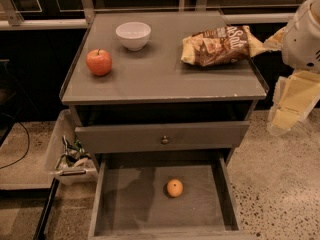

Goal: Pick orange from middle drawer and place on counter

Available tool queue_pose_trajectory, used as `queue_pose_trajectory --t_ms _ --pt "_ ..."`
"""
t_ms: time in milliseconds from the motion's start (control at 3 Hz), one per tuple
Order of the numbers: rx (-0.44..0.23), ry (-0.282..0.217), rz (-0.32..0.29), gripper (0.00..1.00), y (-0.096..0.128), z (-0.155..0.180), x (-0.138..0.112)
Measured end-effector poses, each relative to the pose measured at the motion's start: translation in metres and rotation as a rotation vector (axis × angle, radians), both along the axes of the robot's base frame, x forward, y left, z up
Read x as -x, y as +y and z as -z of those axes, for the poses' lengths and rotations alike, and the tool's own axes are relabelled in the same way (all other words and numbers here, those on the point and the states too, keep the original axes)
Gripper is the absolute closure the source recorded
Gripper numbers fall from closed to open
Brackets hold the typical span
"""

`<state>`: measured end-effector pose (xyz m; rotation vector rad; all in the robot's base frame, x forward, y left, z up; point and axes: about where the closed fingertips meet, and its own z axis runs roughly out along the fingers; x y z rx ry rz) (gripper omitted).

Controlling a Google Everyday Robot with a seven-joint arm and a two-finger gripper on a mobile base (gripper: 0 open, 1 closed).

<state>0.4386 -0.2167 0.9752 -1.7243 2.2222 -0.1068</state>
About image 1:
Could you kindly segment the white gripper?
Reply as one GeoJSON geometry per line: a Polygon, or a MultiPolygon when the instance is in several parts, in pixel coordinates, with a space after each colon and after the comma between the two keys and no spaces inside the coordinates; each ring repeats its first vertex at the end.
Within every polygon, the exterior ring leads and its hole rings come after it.
{"type": "Polygon", "coordinates": [[[275,85],[267,131],[281,136],[305,120],[320,100],[320,0],[306,0],[286,27],[263,46],[271,51],[282,49],[283,62],[299,69],[280,77],[275,85]]]}

